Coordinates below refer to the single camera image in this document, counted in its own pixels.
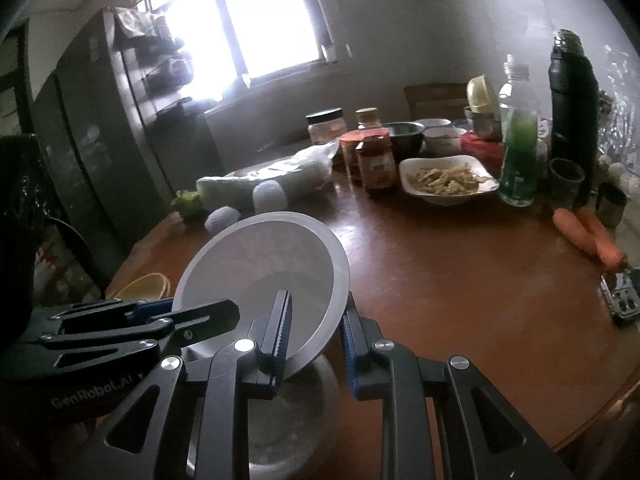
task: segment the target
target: white plate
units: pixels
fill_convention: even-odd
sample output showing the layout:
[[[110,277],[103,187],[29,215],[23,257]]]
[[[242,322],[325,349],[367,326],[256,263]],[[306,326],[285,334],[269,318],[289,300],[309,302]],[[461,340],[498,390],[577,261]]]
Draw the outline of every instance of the white plate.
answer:
[[[475,193],[461,196],[443,196],[419,191],[415,189],[415,187],[413,187],[407,179],[408,174],[414,174],[421,170],[431,170],[433,168],[442,168],[444,170],[446,168],[450,168],[451,166],[458,166],[460,164],[467,164],[471,168],[473,174],[476,174],[478,176],[487,176],[491,180],[487,180],[486,182],[479,184],[478,191],[476,191]],[[470,155],[444,156],[441,158],[408,158],[407,160],[403,160],[400,163],[399,171],[400,182],[402,182],[402,189],[404,189],[405,193],[413,196],[419,196],[420,198],[425,199],[427,202],[436,205],[462,204],[470,198],[484,195],[486,193],[491,193],[499,187],[498,181],[495,180],[491,176],[491,174],[489,174],[482,163],[475,157]]]

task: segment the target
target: black jar lid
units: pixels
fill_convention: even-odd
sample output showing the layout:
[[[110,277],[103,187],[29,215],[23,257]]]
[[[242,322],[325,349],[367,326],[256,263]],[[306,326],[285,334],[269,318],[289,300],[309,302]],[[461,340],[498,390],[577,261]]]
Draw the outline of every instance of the black jar lid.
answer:
[[[342,108],[330,108],[329,110],[322,110],[321,112],[315,112],[305,116],[306,122],[311,126],[312,124],[325,123],[327,121],[333,121],[334,119],[340,119],[344,117]]]

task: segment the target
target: white wall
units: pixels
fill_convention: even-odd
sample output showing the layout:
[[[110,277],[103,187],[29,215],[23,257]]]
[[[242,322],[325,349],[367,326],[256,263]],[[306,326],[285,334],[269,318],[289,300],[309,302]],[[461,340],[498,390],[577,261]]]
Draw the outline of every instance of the white wall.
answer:
[[[80,27],[74,12],[41,12],[29,18],[27,66],[34,99]]]
[[[130,7],[132,0],[85,0],[75,10],[29,15],[27,56],[35,99],[51,71],[82,26],[103,7]]]
[[[640,60],[602,0],[321,0],[345,74],[282,88],[207,117],[229,169],[256,150],[304,129],[304,115],[341,106],[378,106],[383,120],[409,117],[402,88],[423,82],[466,82],[485,73],[504,82],[507,53],[530,64],[544,116],[551,115],[547,70],[553,31],[582,38],[602,88],[609,90],[605,44]],[[345,59],[349,43],[353,59]]]

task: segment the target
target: round table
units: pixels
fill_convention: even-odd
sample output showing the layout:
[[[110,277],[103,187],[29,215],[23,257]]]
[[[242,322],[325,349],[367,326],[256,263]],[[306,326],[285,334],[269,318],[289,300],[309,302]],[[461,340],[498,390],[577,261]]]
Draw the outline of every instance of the round table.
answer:
[[[373,200],[337,173],[333,186],[292,209],[340,239],[361,316],[417,356],[470,358],[555,449],[640,375],[638,329],[610,322],[598,264],[561,237],[543,207],[513,208],[497,196],[438,207],[401,190]],[[110,290],[162,272],[173,293],[208,240],[200,224],[169,215],[135,246]],[[326,353],[340,381],[340,425],[311,478],[376,478],[382,407],[351,397],[335,341]]]

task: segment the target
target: glass cup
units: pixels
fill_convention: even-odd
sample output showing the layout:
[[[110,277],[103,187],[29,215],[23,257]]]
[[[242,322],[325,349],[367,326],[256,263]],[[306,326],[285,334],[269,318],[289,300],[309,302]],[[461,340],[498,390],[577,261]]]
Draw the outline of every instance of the glass cup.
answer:
[[[566,158],[554,158],[549,162],[551,177],[551,201],[553,209],[564,207],[571,211],[584,180],[582,168]]]

